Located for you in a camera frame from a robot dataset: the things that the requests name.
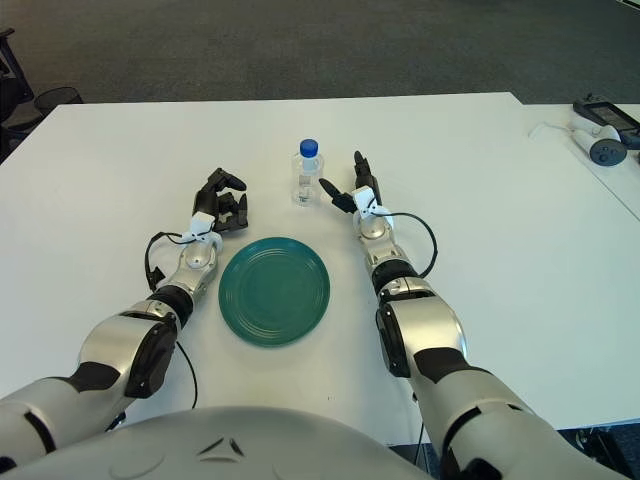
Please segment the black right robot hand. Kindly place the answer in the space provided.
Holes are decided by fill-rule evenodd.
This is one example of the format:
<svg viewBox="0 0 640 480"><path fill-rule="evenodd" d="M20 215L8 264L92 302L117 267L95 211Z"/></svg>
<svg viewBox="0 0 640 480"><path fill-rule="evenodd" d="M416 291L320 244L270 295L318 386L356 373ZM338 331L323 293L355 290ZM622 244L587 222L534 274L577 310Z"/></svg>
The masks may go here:
<svg viewBox="0 0 640 480"><path fill-rule="evenodd" d="M376 177L372 174L368 160L360 151L354 152L354 170L356 174L355 187L370 187L375 195L376 202L381 204L381 195ZM356 203L351 194L341 193L329 180L325 178L319 179L322 189L331 198L331 203L346 213L355 213L357 210Z"/></svg>

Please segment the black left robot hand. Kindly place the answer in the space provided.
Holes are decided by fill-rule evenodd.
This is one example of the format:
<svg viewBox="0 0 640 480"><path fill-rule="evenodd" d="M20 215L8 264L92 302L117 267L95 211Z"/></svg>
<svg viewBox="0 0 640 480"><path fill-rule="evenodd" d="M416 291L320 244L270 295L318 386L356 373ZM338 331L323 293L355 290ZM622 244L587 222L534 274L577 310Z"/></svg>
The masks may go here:
<svg viewBox="0 0 640 480"><path fill-rule="evenodd" d="M211 230L216 233L245 229L248 227L246 189L242 180L217 168L196 193L192 213L209 215Z"/></svg>

